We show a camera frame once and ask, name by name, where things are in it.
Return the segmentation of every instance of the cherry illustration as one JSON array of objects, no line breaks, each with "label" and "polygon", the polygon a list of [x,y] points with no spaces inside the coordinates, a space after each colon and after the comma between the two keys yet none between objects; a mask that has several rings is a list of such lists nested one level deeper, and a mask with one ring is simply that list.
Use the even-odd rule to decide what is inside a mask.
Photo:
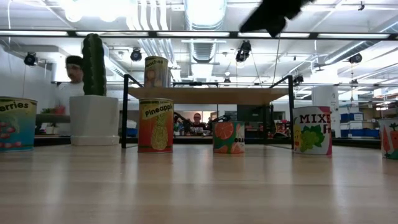
[{"label": "cherry illustration", "polygon": [[15,128],[14,127],[9,127],[9,128],[7,128],[7,132],[8,133],[14,133],[15,132]]},{"label": "cherry illustration", "polygon": [[7,139],[7,138],[10,138],[9,134],[6,134],[6,133],[0,134],[0,139]]},{"label": "cherry illustration", "polygon": [[4,146],[5,146],[6,149],[12,148],[12,144],[11,143],[5,143]]},{"label": "cherry illustration", "polygon": [[14,146],[15,146],[15,147],[21,147],[21,146],[22,146],[22,143],[21,143],[20,141],[15,142],[15,143],[14,143]]}]

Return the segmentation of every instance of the mixed fruit can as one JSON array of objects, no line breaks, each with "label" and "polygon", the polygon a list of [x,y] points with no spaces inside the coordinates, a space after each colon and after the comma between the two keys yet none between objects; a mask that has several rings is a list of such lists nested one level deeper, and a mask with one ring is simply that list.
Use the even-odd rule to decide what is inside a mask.
[{"label": "mixed fruit can", "polygon": [[172,100],[140,99],[138,152],[172,152],[173,118]]},{"label": "mixed fruit can", "polygon": [[305,106],[293,109],[294,152],[331,154],[329,106]]},{"label": "mixed fruit can", "polygon": [[170,87],[171,76],[166,58],[150,56],[145,58],[144,87]]},{"label": "mixed fruit can", "polygon": [[0,152],[33,149],[36,107],[34,100],[0,97]]},{"label": "mixed fruit can", "polygon": [[213,152],[244,153],[244,122],[229,121],[213,125]]},{"label": "mixed fruit can", "polygon": [[383,157],[398,159],[398,118],[380,119],[379,127]]}]

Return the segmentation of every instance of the air duct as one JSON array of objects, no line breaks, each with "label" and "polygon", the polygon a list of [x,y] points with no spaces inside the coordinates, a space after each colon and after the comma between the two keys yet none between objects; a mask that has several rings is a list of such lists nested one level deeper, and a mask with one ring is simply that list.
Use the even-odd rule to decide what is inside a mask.
[{"label": "air duct", "polygon": [[[398,32],[398,17],[395,17],[387,22],[385,22],[378,30],[375,32],[380,33],[397,33]],[[346,58],[352,57],[362,50],[368,49],[373,45],[379,43],[379,40],[367,40],[367,41],[355,41],[352,42],[343,48],[331,53],[330,55],[326,56],[323,61],[325,65],[332,65],[334,63],[340,62]]]},{"label": "air duct", "polygon": [[[184,0],[185,21],[188,30],[216,31],[221,30],[225,17],[226,0]],[[214,43],[191,43],[190,51],[194,62],[209,63],[215,55]]]}]

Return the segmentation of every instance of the ceiling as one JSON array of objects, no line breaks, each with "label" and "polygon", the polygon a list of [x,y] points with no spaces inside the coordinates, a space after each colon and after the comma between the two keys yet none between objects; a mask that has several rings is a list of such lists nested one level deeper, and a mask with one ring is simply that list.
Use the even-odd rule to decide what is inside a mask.
[{"label": "ceiling", "polygon": [[[126,14],[132,14],[129,9],[117,8],[130,0],[112,0],[112,5],[106,10],[118,10],[119,17],[113,22],[104,22],[98,16],[83,16],[78,22],[70,22],[65,18],[65,10],[62,1],[67,0],[13,0],[9,5],[9,18],[7,15],[8,0],[0,1],[0,29],[49,29],[49,30],[129,30],[126,24]],[[303,8],[303,13],[298,18],[290,21],[285,29],[288,32],[378,32],[382,27],[394,21],[398,21],[398,2],[396,0],[365,0],[365,8],[359,11],[361,1],[357,0],[318,0]],[[147,2],[147,21],[150,21],[150,1]],[[183,0],[167,0],[166,21],[171,30],[186,30],[185,11]],[[236,31],[245,18],[259,4],[258,0],[227,0],[226,12],[221,30]],[[209,16],[206,10],[198,9],[203,17]],[[141,16],[141,5],[137,15]],[[0,40],[0,44],[7,45],[8,38]],[[11,38],[12,50],[18,54],[25,54],[30,46],[49,48],[56,46],[59,51],[48,52],[43,50],[39,54],[41,60],[61,63],[65,54],[80,55],[82,40],[79,38]],[[139,81],[143,81],[144,60],[132,62],[129,58],[134,47],[142,47],[137,39],[110,39],[103,38],[103,42],[109,47],[110,57],[125,71],[128,71]],[[225,73],[229,72],[232,82],[252,83],[276,82],[289,72],[293,75],[302,74],[304,82],[314,83],[348,83],[352,78],[362,78],[360,83],[398,83],[398,71],[395,67],[389,68],[398,56],[397,42],[380,42],[361,52],[363,61],[354,64],[338,62],[330,66],[322,67],[325,71],[316,72],[317,68],[311,65],[317,63],[317,58],[330,55],[351,44],[347,40],[250,40],[252,52],[245,61],[244,67],[237,66],[234,58],[242,40],[226,39],[221,44],[216,44],[215,56],[209,74],[205,74],[207,81],[222,82]],[[181,68],[182,80],[194,80],[190,44],[182,43],[182,39],[171,39],[176,64]],[[115,76],[112,81],[121,80]],[[310,97],[310,88],[298,87],[299,96]],[[363,88],[356,94],[369,93],[373,88]],[[350,88],[341,88],[343,93]]]}]

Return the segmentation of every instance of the can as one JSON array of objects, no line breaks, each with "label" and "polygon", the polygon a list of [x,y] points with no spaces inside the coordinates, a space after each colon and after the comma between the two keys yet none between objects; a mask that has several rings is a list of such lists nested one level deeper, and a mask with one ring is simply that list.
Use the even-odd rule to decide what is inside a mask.
[{"label": "can", "polygon": [[294,153],[331,154],[329,106],[304,106],[293,109]]},{"label": "can", "polygon": [[145,58],[144,87],[170,87],[171,76],[166,58],[150,56]]},{"label": "can", "polygon": [[381,154],[387,159],[398,159],[398,118],[380,119]]},{"label": "can", "polygon": [[174,103],[161,98],[139,100],[138,152],[173,151]]},{"label": "can", "polygon": [[244,122],[227,121],[213,125],[213,152],[244,153]]},{"label": "can", "polygon": [[0,96],[0,152],[30,151],[37,101]]}]

